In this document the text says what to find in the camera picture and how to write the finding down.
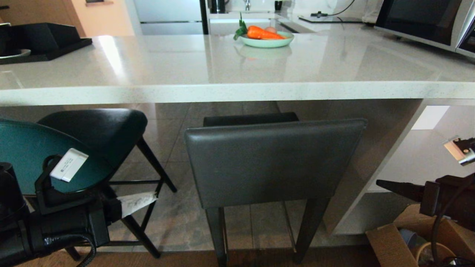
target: egg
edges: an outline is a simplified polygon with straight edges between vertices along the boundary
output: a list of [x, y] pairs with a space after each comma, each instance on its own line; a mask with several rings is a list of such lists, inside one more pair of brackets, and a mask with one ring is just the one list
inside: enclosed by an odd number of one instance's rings
[[264, 30], [269, 31], [269, 32], [273, 32], [273, 33], [277, 33], [277, 30], [274, 27], [267, 27]]

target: white quartz countertop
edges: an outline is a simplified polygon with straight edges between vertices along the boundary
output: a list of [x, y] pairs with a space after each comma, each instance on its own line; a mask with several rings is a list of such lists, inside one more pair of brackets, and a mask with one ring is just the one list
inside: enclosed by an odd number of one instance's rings
[[231, 35], [96, 37], [49, 62], [0, 65], [0, 105], [475, 99], [472, 59], [363, 24], [311, 26], [282, 48]]

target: plate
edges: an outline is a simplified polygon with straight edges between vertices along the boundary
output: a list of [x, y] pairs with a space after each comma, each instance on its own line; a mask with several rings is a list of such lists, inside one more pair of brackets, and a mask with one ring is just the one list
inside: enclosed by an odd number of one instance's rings
[[11, 57], [26, 57], [26, 56], [29, 56], [30, 54], [31, 54], [30, 49], [21, 49], [21, 53], [18, 54], [18, 55], [0, 57], [0, 59], [2, 59], [2, 58], [11, 58]]
[[294, 35], [289, 32], [278, 31], [278, 34], [287, 37], [287, 39], [277, 39], [277, 40], [259, 40], [248, 38], [247, 35], [241, 36], [241, 40], [244, 44], [257, 48], [279, 48], [284, 47], [290, 44], [294, 39]]

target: teal seat cushion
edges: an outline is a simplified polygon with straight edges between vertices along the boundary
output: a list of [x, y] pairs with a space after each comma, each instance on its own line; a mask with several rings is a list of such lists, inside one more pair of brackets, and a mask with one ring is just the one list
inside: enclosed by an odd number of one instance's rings
[[145, 114], [131, 109], [61, 111], [38, 121], [90, 147], [118, 168], [147, 126]]
[[0, 119], [0, 162], [13, 164], [23, 194], [35, 194], [43, 160], [75, 148], [89, 155], [71, 182], [52, 179], [61, 192], [81, 191], [105, 180], [114, 166], [88, 145], [67, 134], [35, 123]]

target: tile floor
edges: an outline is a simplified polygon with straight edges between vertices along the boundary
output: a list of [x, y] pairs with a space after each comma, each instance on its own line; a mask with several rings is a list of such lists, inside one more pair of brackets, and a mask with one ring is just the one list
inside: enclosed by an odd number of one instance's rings
[[[178, 188], [173, 194], [166, 186], [155, 206], [146, 233], [162, 251], [211, 250], [206, 216], [200, 207], [194, 186], [183, 132], [189, 127], [202, 125], [203, 117], [279, 112], [276, 102], [184, 103], [184, 104], [129, 104], [129, 105], [72, 105], [56, 107], [2, 108], [10, 117], [31, 121], [57, 110], [97, 107], [126, 107], [143, 111], [149, 119], [144, 135], [166, 172]], [[135, 148], [113, 180], [156, 179], [156, 173], [140, 151]], [[119, 196], [153, 191], [153, 185], [115, 186]], [[287, 209], [294, 236], [297, 237], [304, 201], [289, 201]], [[141, 221], [145, 209], [134, 214]], [[291, 247], [281, 203], [265, 203], [225, 209], [230, 249], [289, 248]], [[134, 240], [121, 223], [109, 227], [111, 240]], [[329, 236], [321, 225], [312, 246], [340, 246], [366, 244], [365, 236]], [[146, 251], [142, 246], [103, 247], [100, 251]]]

